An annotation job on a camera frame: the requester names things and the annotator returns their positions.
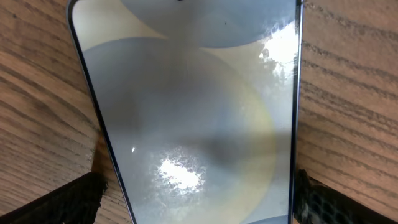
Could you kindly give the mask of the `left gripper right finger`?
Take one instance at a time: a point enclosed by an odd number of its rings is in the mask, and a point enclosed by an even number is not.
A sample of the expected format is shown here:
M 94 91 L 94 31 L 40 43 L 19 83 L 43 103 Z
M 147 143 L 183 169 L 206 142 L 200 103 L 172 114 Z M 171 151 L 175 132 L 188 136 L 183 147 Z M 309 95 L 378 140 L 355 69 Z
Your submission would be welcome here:
M 294 183 L 294 218 L 300 224 L 397 224 L 300 169 Z

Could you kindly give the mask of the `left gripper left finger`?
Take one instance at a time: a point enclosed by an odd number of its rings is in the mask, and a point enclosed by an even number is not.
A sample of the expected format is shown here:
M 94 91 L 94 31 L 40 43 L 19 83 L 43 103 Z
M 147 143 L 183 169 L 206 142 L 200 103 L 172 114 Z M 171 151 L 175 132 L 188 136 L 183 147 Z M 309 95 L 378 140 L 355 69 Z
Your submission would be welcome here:
M 1 216 L 2 224 L 93 224 L 107 189 L 99 173 L 87 173 Z

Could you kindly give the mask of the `Samsung Galaxy smartphone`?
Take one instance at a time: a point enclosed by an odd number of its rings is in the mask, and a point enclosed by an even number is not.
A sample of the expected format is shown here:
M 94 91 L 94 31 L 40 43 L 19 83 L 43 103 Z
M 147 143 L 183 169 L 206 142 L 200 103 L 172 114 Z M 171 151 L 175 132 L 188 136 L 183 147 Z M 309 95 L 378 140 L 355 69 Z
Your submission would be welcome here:
M 291 223 L 303 2 L 79 0 L 68 26 L 134 223 Z

